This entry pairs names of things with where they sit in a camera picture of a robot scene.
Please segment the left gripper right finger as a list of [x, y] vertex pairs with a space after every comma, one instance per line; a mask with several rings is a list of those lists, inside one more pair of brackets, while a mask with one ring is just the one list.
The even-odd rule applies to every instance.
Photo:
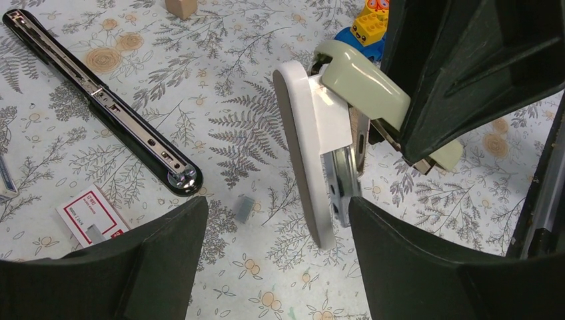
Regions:
[[373, 319], [563, 319], [564, 254], [513, 259], [447, 241], [362, 197], [349, 217]]

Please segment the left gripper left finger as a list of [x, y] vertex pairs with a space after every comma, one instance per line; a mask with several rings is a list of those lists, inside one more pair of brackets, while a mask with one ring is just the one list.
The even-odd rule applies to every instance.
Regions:
[[184, 319], [209, 205], [195, 197], [60, 259], [1, 262], [2, 319]]

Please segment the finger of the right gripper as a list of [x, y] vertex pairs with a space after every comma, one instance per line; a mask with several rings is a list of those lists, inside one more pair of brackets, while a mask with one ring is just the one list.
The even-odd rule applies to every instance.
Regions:
[[549, 131], [506, 256], [564, 251], [564, 98]]
[[381, 68], [411, 99], [410, 162], [564, 88], [564, 2], [391, 1]]

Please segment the beige oblong plastic case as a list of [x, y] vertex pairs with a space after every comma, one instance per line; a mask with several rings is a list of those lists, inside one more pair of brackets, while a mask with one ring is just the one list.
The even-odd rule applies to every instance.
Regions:
[[329, 250], [336, 245], [333, 220], [348, 227], [349, 201], [360, 195], [369, 126], [391, 141], [411, 99], [346, 43], [324, 41], [315, 53], [310, 71], [298, 61], [279, 65], [273, 84], [308, 230]]

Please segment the black stapler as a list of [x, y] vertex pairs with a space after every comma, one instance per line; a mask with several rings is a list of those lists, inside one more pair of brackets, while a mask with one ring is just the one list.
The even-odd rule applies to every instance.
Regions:
[[200, 168], [62, 46], [32, 13], [11, 9], [2, 21], [89, 100], [91, 112], [171, 193], [188, 197], [200, 190], [204, 182]]

